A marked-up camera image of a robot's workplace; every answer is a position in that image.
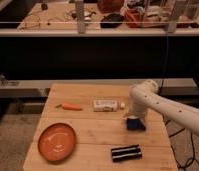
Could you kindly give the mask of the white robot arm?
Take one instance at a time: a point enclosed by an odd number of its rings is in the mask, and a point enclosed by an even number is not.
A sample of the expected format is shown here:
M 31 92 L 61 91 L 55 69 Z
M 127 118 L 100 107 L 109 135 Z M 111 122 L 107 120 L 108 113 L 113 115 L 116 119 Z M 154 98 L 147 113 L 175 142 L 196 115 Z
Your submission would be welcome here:
M 133 84 L 129 89 L 129 114 L 143 118 L 151 108 L 199 136 L 199 109 L 159 96 L 158 90 L 151 79 Z

